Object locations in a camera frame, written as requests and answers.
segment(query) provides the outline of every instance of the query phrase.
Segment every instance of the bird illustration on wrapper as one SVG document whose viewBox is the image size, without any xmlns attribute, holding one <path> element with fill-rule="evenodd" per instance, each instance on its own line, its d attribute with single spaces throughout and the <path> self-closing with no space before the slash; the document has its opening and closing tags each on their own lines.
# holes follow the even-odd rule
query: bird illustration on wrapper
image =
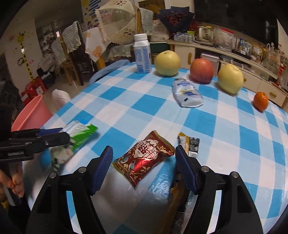
<svg viewBox="0 0 288 234">
<path fill-rule="evenodd" d="M 25 36 L 25 32 L 19 33 L 19 35 L 17 36 L 17 42 L 20 44 L 20 47 L 21 47 L 21 52 L 23 54 L 22 58 L 23 58 L 23 61 L 24 61 L 24 64 L 25 64 L 25 68 L 26 68 L 31 80 L 33 80 L 33 75 L 32 75 L 31 69 L 29 67 L 29 63 L 27 61 L 27 57 L 26 57 L 25 50 L 24 50 L 24 45 L 23 45 L 24 36 Z"/>
<path fill-rule="evenodd" d="M 130 158 L 131 158 L 130 156 L 127 156 L 127 157 L 121 159 L 121 160 L 120 160 L 120 163 L 121 163 L 121 164 L 124 164 L 124 163 L 126 163 Z"/>
<path fill-rule="evenodd" d="M 128 171 L 129 172 L 131 172 L 131 171 L 133 171 L 133 169 L 134 169 L 134 167 L 135 167 L 135 160 L 133 160 L 130 164 L 129 164 L 129 166 L 128 166 Z"/>
</svg>

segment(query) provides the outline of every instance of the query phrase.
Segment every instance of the wall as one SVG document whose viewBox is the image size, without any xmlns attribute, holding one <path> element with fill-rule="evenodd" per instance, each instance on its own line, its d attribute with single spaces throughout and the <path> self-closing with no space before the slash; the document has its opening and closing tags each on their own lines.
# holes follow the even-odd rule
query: wall
<svg viewBox="0 0 288 234">
<path fill-rule="evenodd" d="M 277 23 L 278 23 L 278 35 L 279 35 L 278 43 L 282 46 L 281 50 L 285 53 L 286 56 L 288 56 L 288 36 L 278 20 Z"/>
<path fill-rule="evenodd" d="M 12 81 L 21 93 L 25 90 L 25 86 L 31 81 L 31 78 L 38 76 L 36 70 L 42 59 L 34 19 L 17 27 L 9 27 L 2 39 Z M 21 52 L 21 43 L 25 54 Z"/>
</svg>

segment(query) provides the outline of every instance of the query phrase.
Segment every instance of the television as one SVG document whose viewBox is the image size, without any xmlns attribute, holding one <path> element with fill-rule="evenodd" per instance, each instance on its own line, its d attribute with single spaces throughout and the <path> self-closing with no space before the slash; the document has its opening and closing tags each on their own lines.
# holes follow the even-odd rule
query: television
<svg viewBox="0 0 288 234">
<path fill-rule="evenodd" d="M 278 47 L 277 18 L 261 0 L 194 0 L 195 18 Z"/>
</svg>

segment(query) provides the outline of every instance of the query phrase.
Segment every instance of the giraffe wall sticker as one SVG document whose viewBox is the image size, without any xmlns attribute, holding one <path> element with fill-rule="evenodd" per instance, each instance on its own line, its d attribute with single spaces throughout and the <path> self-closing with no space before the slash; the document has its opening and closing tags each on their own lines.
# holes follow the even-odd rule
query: giraffe wall sticker
<svg viewBox="0 0 288 234">
<path fill-rule="evenodd" d="M 19 33 L 19 35 L 17 36 L 17 42 L 20 44 L 21 52 L 22 52 L 22 60 L 21 59 L 20 60 L 23 63 L 23 65 L 25 66 L 25 68 L 26 68 L 31 80 L 33 80 L 33 75 L 32 75 L 31 69 L 29 67 L 29 63 L 27 61 L 26 54 L 25 54 L 24 37 L 25 37 L 25 32 Z"/>
</svg>

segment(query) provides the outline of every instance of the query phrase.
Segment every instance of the tablecloth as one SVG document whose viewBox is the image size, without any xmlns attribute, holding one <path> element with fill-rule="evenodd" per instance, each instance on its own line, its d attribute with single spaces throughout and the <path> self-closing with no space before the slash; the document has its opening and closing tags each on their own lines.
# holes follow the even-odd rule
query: tablecloth
<svg viewBox="0 0 288 234">
<path fill-rule="evenodd" d="M 176 77 L 188 78 L 180 69 Z M 89 121 L 97 134 L 63 168 L 74 172 L 100 156 L 106 145 L 113 147 L 116 159 L 152 130 L 178 145 L 180 131 L 200 138 L 198 160 L 216 173 L 239 172 L 258 210 L 264 233 L 275 224 L 288 203 L 288 118 L 269 102 L 263 113 L 252 105 L 254 93 L 242 88 L 228 95 L 214 77 L 208 85 L 195 84 L 203 95 L 198 108 L 181 108 L 172 95 L 174 78 L 137 74 L 135 64 L 123 66 L 74 97 L 44 125 L 63 127 L 73 120 Z M 51 171 L 46 151 L 24 167 L 24 182 L 30 207 Z M 175 157 L 156 166 L 134 189 L 110 167 L 101 190 L 92 197 L 107 233 L 153 233 L 163 217 L 173 178 Z M 217 193 L 209 232 L 215 229 L 221 194 Z M 196 196 L 187 206 L 187 222 Z M 71 194 L 68 206 L 74 230 L 77 217 Z"/>
</svg>

